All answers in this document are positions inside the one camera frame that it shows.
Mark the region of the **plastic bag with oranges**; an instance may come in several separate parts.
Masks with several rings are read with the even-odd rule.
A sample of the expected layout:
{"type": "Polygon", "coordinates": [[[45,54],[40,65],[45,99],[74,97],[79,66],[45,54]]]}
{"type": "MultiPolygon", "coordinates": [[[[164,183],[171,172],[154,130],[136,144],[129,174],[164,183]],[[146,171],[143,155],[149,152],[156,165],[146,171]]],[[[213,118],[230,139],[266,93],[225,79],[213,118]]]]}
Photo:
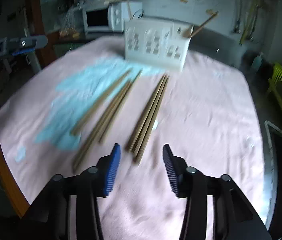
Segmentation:
{"type": "Polygon", "coordinates": [[[80,28],[75,19],[76,9],[71,7],[63,16],[61,21],[60,37],[77,37],[80,35],[80,28]]]}

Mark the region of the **cream house-shaped utensil holder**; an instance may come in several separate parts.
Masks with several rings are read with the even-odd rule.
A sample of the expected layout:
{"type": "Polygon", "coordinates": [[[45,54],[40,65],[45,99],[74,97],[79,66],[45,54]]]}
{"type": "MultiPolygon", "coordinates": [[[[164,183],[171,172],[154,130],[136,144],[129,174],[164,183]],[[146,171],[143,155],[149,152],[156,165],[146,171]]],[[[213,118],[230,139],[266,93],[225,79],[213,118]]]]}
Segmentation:
{"type": "Polygon", "coordinates": [[[125,22],[125,60],[169,71],[183,70],[193,26],[153,18],[125,22]]]}

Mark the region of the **white microwave oven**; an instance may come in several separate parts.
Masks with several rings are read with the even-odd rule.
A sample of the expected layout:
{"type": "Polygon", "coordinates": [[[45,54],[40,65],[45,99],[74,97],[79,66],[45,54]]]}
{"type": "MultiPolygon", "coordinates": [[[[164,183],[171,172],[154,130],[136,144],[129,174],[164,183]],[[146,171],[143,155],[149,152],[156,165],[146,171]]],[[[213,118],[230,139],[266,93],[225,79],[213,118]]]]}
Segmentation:
{"type": "MultiPolygon", "coordinates": [[[[130,2],[132,15],[141,12],[142,2],[130,2]]],[[[126,1],[97,3],[82,8],[84,32],[123,33],[125,22],[129,20],[126,1]]]]}

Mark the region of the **clear plastic bottle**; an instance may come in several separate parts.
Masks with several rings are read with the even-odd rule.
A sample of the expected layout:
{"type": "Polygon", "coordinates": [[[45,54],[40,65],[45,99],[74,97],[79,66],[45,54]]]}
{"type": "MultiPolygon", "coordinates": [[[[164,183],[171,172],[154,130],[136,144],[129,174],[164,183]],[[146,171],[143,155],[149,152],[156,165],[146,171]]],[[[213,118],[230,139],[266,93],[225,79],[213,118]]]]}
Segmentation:
{"type": "Polygon", "coordinates": [[[256,73],[261,64],[262,64],[262,58],[263,58],[263,53],[260,52],[253,60],[252,65],[251,65],[251,71],[253,71],[254,73],[256,73]]]}

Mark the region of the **pink towel with blue whale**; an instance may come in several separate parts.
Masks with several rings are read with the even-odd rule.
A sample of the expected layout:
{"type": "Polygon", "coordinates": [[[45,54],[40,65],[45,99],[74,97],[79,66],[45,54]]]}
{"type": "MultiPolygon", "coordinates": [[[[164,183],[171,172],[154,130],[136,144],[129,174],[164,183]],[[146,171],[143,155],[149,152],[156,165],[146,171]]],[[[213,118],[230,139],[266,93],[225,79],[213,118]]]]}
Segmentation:
{"type": "MultiPolygon", "coordinates": [[[[68,52],[19,89],[0,109],[0,143],[27,201],[53,175],[72,175],[72,161],[106,104],[79,135],[70,131],[109,85],[121,75],[134,81],[105,141],[92,146],[82,169],[95,165],[114,144],[127,145],[163,73],[125,61],[122,37],[102,37],[68,52]]],[[[205,175],[230,175],[262,213],[262,136],[246,79],[235,68],[189,52],[183,70],[169,75],[140,163],[122,151],[113,191],[98,201],[105,239],[179,238],[186,201],[171,190],[165,144],[205,175]]]]}

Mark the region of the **wooden chopstick short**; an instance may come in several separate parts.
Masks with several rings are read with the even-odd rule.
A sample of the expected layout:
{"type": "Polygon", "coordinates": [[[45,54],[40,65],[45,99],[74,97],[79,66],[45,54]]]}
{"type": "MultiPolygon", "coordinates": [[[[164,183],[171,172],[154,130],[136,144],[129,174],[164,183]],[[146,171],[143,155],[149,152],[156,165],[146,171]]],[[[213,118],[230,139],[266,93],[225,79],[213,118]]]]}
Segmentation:
{"type": "Polygon", "coordinates": [[[108,121],[106,122],[106,126],[105,128],[102,129],[102,133],[101,136],[99,138],[99,143],[103,144],[105,139],[108,136],[109,131],[111,130],[114,121],[116,120],[117,115],[119,114],[121,108],[123,107],[125,101],[127,100],[127,97],[130,93],[130,91],[132,90],[132,87],[134,85],[134,83],[137,81],[137,79],[140,77],[142,73],[142,70],[140,70],[137,74],[137,76],[134,78],[133,81],[130,81],[128,84],[127,89],[125,90],[125,92],[123,93],[123,95],[121,96],[120,100],[116,103],[116,107],[115,109],[112,111],[112,114],[110,115],[110,118],[108,119],[108,121]]]}

